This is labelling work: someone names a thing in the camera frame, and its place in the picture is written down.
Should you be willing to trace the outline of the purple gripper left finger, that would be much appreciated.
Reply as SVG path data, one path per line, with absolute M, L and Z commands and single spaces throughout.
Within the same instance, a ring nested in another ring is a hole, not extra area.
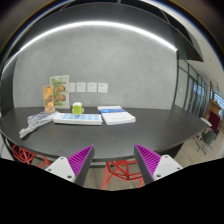
M 59 157 L 46 168 L 46 171 L 75 183 L 76 185 L 82 186 L 85 182 L 94 154 L 94 146 L 90 145 L 69 157 Z

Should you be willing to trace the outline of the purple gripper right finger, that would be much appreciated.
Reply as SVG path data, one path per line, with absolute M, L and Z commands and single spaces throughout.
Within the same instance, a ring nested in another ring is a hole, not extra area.
M 134 155 L 146 185 L 182 169 L 172 157 L 160 156 L 141 145 L 134 145 Z

